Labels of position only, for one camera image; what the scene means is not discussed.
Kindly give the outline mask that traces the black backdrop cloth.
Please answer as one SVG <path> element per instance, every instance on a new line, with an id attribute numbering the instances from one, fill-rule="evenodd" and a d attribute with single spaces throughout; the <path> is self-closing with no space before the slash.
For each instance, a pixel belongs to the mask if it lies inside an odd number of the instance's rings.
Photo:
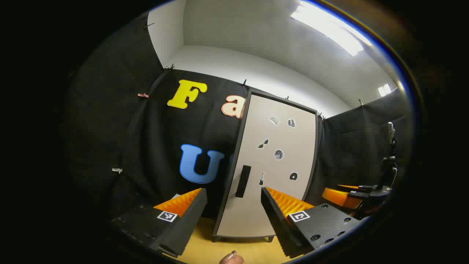
<path id="1" fill-rule="evenodd" d="M 378 184 L 388 122 L 395 189 L 413 150 L 415 86 L 384 43 L 327 10 L 373 43 L 351 56 L 291 18 L 298 1 L 246 14 L 221 5 L 176 0 L 144 12 L 72 74 L 64 147 L 84 215 L 112 227 L 140 204 L 204 188 L 201 217 L 214 220 L 215 240 L 271 238 L 263 187 L 317 205 L 336 184 Z M 392 92 L 381 97 L 385 84 Z M 243 165 L 251 174 L 238 198 Z"/>

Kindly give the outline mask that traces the black cabinet door handle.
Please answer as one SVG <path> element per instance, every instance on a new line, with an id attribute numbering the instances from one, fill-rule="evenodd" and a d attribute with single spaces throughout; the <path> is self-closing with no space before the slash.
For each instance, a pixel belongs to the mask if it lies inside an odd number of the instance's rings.
<path id="1" fill-rule="evenodd" d="M 235 197 L 243 198 L 251 174 L 251 166 L 243 165 Z"/>

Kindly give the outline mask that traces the small brown rounded object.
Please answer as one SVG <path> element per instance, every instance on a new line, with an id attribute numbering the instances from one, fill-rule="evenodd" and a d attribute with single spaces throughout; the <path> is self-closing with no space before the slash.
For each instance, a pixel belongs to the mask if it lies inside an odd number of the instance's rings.
<path id="1" fill-rule="evenodd" d="M 224 256 L 218 264 L 244 264 L 244 258 L 234 250 Z"/>

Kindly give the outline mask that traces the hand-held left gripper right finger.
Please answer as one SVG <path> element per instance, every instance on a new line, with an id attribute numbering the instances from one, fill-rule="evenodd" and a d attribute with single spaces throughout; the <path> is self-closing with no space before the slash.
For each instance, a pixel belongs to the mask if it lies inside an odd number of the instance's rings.
<path id="1" fill-rule="evenodd" d="M 291 259 L 325 250 L 361 228 L 361 221 L 330 204 L 312 206 L 273 188 L 261 189 L 261 204 Z"/>

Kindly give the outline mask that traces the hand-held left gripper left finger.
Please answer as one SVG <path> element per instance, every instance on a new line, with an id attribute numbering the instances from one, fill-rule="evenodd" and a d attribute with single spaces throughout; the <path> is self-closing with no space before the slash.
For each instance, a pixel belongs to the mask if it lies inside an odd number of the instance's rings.
<path id="1" fill-rule="evenodd" d="M 207 204 L 204 188 L 159 205 L 143 203 L 112 219 L 111 226 L 152 253 L 183 254 Z"/>

